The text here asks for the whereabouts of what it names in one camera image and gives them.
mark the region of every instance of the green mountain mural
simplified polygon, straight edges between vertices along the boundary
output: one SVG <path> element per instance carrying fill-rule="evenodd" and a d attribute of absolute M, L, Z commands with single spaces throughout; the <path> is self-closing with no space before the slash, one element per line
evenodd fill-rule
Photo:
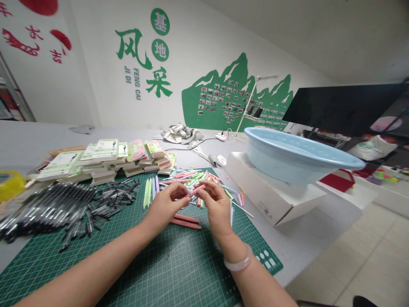
<path fill-rule="evenodd" d="M 288 122 L 281 118 L 293 100 L 290 91 L 291 76 L 287 75 L 271 91 L 268 88 L 258 90 L 257 86 L 268 81 L 259 81 L 252 99 L 255 77 L 248 77 L 247 57 L 242 53 L 237 60 L 227 66 L 219 76 L 217 70 L 209 72 L 193 85 L 182 91 L 184 120 L 187 126 L 236 131 L 244 114 L 246 104 L 254 106 L 251 115 L 261 107 L 259 119 L 244 118 L 240 132 L 246 127 L 264 126 L 282 131 Z"/>

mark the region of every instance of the green cutting mat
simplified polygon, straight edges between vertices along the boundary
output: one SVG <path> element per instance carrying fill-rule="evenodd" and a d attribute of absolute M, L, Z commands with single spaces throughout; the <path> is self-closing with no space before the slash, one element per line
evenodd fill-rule
<path fill-rule="evenodd" d="M 203 170 L 215 175 L 211 168 Z M 91 238 L 73 241 L 63 253 L 58 251 L 64 230 L 34 236 L 0 275 L 0 306 L 15 304 L 141 222 L 146 214 L 142 210 L 145 181 L 155 175 L 134 176 L 141 183 L 136 203 L 112 217 L 102 226 L 101 232 L 94 232 Z M 125 179 L 117 176 L 118 181 Z M 241 300 L 210 233 L 207 209 L 191 205 L 180 213 L 199 219 L 203 229 L 170 224 L 135 258 L 100 305 L 234 306 Z M 257 257 L 264 256 L 261 261 L 265 267 L 276 263 L 268 268 L 271 274 L 282 269 L 277 256 L 238 208 L 234 211 L 233 230 L 251 246 Z M 172 250 L 166 260 L 169 248 Z"/>

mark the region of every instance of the bracelet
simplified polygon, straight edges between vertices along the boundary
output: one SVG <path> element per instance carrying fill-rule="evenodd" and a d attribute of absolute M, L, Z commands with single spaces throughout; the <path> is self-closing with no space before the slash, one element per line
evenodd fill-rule
<path fill-rule="evenodd" d="M 253 251 L 251 250 L 250 245 L 248 245 L 247 243 L 245 243 L 245 245 L 247 246 L 247 256 L 246 258 L 244 258 L 244 260 L 236 263 L 236 264 L 231 264 L 228 263 L 225 259 L 225 266 L 233 272 L 237 272 L 237 271 L 241 271 L 244 270 L 246 267 L 248 267 L 248 265 L 251 262 L 251 256 L 253 255 Z"/>

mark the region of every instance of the tile floor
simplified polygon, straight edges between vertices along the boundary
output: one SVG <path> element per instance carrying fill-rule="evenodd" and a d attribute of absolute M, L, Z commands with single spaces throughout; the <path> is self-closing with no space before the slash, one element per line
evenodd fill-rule
<path fill-rule="evenodd" d="M 362 295 L 378 307 L 409 306 L 409 219 L 377 204 L 287 288 L 295 299 L 339 307 Z"/>

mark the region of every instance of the black tv screen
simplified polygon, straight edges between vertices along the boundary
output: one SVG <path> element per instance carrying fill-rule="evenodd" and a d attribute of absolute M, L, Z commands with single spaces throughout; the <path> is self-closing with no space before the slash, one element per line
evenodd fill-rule
<path fill-rule="evenodd" d="M 298 89 L 283 120 L 362 136 L 400 97 L 405 85 L 354 85 Z"/>

